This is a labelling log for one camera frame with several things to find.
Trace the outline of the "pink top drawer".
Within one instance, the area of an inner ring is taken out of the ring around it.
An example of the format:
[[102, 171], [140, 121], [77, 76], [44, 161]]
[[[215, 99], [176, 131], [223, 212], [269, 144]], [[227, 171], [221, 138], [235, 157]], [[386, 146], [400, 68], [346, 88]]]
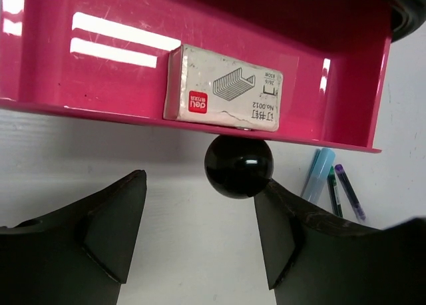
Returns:
[[1, 105], [373, 152], [387, 0], [1, 0]]

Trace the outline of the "green gel pen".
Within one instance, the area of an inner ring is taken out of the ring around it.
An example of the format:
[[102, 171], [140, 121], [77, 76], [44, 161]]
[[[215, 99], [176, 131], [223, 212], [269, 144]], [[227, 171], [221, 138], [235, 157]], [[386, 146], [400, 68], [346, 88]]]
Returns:
[[334, 172], [334, 167], [331, 166], [330, 170], [329, 170], [329, 174], [327, 176], [327, 185], [328, 185], [328, 189], [329, 189], [329, 197], [330, 197], [330, 201], [331, 201], [331, 207], [333, 210], [333, 213], [342, 218], [343, 217], [343, 212], [341, 209], [341, 202], [339, 199], [339, 193], [338, 193], [338, 189], [337, 189], [337, 181], [335, 178], [335, 172]]

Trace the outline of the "blue highlighter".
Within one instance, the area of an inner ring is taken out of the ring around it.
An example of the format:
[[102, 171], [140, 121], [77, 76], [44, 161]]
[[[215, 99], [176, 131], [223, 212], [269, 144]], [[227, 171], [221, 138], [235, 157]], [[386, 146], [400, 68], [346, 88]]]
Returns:
[[335, 153], [329, 148], [317, 150], [308, 172], [301, 197], [306, 201], [317, 204], [327, 181], [329, 170], [335, 160]]

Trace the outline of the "purple gel pen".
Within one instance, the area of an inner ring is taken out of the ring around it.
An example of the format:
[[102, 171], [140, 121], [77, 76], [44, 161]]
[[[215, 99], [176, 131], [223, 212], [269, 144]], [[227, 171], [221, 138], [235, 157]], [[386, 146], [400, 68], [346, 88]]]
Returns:
[[345, 191], [345, 194], [349, 200], [349, 203], [354, 211], [354, 214], [358, 221], [365, 222], [366, 216], [365, 213], [361, 207], [361, 204], [358, 200], [358, 197], [352, 187], [352, 184], [350, 183], [350, 180], [347, 176], [347, 173], [345, 172], [343, 166], [341, 164], [335, 165], [335, 173], [340, 180], [340, 183], [343, 187], [343, 190]]

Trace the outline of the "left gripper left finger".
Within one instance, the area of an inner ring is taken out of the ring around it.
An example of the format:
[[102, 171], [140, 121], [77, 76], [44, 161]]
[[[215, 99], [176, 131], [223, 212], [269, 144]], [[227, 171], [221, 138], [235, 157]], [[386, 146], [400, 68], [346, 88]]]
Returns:
[[146, 199], [136, 170], [58, 210], [1, 228], [2, 304], [116, 304]]

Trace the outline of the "white staple box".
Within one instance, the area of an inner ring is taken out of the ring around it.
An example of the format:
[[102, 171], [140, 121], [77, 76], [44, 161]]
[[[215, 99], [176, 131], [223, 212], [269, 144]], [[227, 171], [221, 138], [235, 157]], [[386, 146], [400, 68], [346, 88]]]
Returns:
[[275, 132], [281, 72], [181, 45], [168, 58], [164, 119]]

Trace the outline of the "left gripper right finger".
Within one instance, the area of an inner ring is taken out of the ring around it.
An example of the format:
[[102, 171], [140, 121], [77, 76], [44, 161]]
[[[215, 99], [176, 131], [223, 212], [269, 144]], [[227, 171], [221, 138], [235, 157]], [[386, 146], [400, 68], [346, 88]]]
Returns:
[[424, 304], [425, 219], [379, 230], [271, 181], [254, 199], [278, 304]]

